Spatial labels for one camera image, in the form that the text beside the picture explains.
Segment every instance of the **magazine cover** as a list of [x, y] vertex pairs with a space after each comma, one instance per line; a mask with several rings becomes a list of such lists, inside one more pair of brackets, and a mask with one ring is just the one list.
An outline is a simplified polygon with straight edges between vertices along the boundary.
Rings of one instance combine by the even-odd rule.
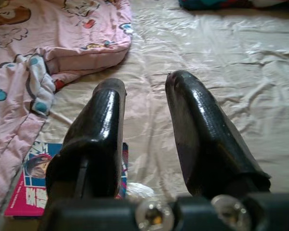
[[[47, 203], [45, 175], [48, 164], [61, 149], [62, 144], [35, 141], [26, 158], [19, 181], [14, 189], [5, 216], [41, 217]], [[123, 143], [121, 186], [117, 199], [126, 194], [128, 146]]]

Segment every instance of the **beige bedsheet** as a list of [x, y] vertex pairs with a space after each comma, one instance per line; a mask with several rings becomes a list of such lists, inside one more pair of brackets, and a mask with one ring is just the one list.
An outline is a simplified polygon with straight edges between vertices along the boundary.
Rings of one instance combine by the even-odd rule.
[[58, 92], [38, 140], [62, 142], [94, 87], [119, 78], [128, 93], [128, 181], [170, 200], [186, 194], [164, 90], [167, 73], [186, 69], [237, 126], [272, 176], [272, 191], [289, 192], [289, 10], [187, 12], [177, 0], [131, 3], [134, 34], [126, 60]]

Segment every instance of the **pink blanket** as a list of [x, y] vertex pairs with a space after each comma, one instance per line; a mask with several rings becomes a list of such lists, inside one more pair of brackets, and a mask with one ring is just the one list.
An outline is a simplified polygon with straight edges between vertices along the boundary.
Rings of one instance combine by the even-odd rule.
[[54, 92], [131, 45], [128, 0], [7, 0], [0, 8], [0, 207]]

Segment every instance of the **magazine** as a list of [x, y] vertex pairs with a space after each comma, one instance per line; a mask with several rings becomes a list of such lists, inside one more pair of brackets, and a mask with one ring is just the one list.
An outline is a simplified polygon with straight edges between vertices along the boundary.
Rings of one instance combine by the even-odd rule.
[[[44, 213], [47, 203], [45, 174], [51, 159], [60, 151], [62, 144], [35, 141], [24, 159], [24, 166], [16, 188], [4, 215], [38, 218]], [[128, 170], [128, 146], [123, 143], [121, 186], [117, 199], [126, 194]]]

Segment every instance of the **blue polka dot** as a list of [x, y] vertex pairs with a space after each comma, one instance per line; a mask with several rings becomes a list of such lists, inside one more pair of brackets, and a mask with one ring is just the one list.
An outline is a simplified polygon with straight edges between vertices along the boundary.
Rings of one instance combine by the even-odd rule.
[[47, 111], [47, 106], [44, 103], [38, 102], [35, 104], [35, 109], [39, 112], [45, 113]]
[[37, 64], [38, 62], [39, 62], [39, 61], [38, 61], [38, 59], [36, 59], [36, 58], [30, 59], [30, 65], [31, 65], [31, 66]]

